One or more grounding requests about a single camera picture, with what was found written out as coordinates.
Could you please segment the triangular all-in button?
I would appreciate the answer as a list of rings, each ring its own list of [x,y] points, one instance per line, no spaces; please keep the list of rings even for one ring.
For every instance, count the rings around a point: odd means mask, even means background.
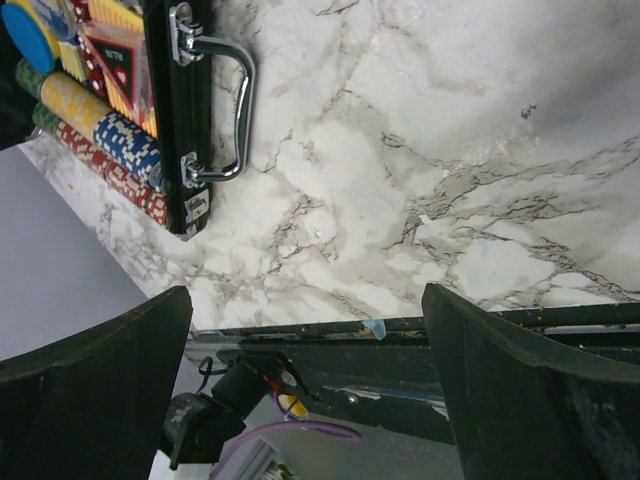
[[[90,22],[83,34],[107,82],[111,105],[138,124],[153,107],[144,34]]]

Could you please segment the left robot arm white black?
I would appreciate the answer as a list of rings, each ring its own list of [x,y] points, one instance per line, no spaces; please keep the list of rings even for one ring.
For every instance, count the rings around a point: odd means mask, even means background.
[[[174,396],[168,407],[160,450],[173,471],[185,464],[215,464],[224,444],[240,435],[245,420],[273,393],[301,397],[308,393],[302,378],[284,355],[221,350],[199,366],[202,389]],[[212,376],[220,378],[205,390]]]

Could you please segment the blue round dealer button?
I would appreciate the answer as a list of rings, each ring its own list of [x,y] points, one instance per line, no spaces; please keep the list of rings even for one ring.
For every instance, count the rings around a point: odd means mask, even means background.
[[[39,73],[55,69],[59,57],[57,44],[27,8],[19,3],[5,3],[1,6],[1,19],[13,44],[31,67]]]

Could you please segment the black poker set case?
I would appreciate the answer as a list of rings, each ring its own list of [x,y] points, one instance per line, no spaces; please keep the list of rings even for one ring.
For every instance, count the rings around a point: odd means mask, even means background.
[[[153,138],[161,152],[166,184],[166,191],[160,194],[166,198],[169,212],[169,226],[162,228],[188,240],[207,225],[214,186],[238,177],[246,167],[256,67],[243,46],[205,32],[208,15],[205,4],[195,1],[139,2],[142,3],[155,104],[157,136]],[[2,5],[5,3],[22,4],[56,43],[35,12],[32,1],[5,1]],[[215,158],[211,145],[212,61],[217,57],[235,61],[241,70],[232,118],[235,156],[227,162]],[[22,59],[1,19],[2,145],[13,145],[29,136],[46,135],[64,152],[75,157],[35,125],[32,114],[40,101],[24,90],[15,78],[15,68]]]

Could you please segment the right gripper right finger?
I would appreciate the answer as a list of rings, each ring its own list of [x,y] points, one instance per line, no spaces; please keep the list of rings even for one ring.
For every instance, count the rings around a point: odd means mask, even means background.
[[[465,478],[638,478],[638,366],[563,345],[437,284],[422,310]]]

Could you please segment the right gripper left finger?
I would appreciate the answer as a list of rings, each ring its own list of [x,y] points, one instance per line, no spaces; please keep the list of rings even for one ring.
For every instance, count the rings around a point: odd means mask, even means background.
[[[147,478],[191,316],[188,290],[172,287],[2,361],[2,478]]]

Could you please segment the red playing card deck box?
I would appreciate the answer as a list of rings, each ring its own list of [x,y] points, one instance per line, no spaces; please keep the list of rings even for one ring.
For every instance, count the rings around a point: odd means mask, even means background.
[[[142,3],[90,1],[87,38],[104,70],[110,105],[157,136]]]

